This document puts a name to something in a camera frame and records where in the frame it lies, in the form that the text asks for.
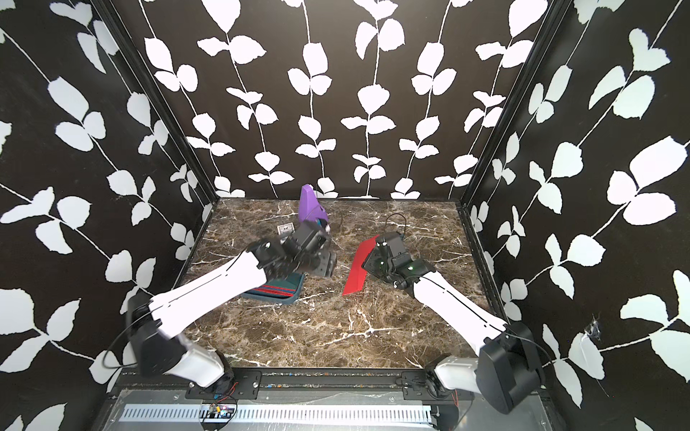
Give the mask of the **red envelope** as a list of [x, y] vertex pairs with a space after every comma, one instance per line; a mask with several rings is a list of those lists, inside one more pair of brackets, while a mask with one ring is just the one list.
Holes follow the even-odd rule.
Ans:
[[264, 296], [272, 299], [287, 300], [298, 296], [299, 291], [296, 289], [284, 289], [281, 287], [261, 286], [249, 291], [249, 294], [254, 296]]
[[370, 253], [372, 253], [373, 249], [375, 249], [376, 245], [377, 237], [375, 236], [369, 238], [359, 245], [353, 258], [346, 285], [342, 291], [343, 296], [360, 292], [363, 289], [368, 274], [366, 269], [363, 268], [363, 265]]

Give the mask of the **teal plastic storage box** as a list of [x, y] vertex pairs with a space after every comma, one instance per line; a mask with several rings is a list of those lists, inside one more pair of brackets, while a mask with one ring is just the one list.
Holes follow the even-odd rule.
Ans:
[[260, 287], [242, 293], [241, 296], [279, 305], [291, 305], [300, 297], [304, 282], [304, 274], [292, 273], [286, 278], [269, 280]]

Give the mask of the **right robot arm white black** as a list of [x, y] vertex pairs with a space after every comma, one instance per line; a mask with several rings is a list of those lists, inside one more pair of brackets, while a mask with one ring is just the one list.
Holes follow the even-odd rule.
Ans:
[[446, 356], [429, 366], [429, 395], [481, 395], [496, 411], [511, 413], [544, 382], [537, 343], [522, 323], [509, 324], [476, 305], [431, 263], [415, 259], [404, 237], [384, 233], [362, 242], [352, 269], [372, 276], [433, 310], [472, 348], [476, 358]]

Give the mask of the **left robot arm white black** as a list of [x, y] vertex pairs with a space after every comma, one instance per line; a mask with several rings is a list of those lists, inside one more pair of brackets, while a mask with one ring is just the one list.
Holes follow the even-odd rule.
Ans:
[[129, 299], [126, 329], [135, 366], [143, 377], [172, 375], [210, 388], [233, 380], [226, 359], [201, 348], [183, 332], [194, 321], [247, 291], [293, 273], [332, 276], [336, 255], [318, 222], [305, 221], [290, 235], [263, 238], [232, 261], [167, 293]]

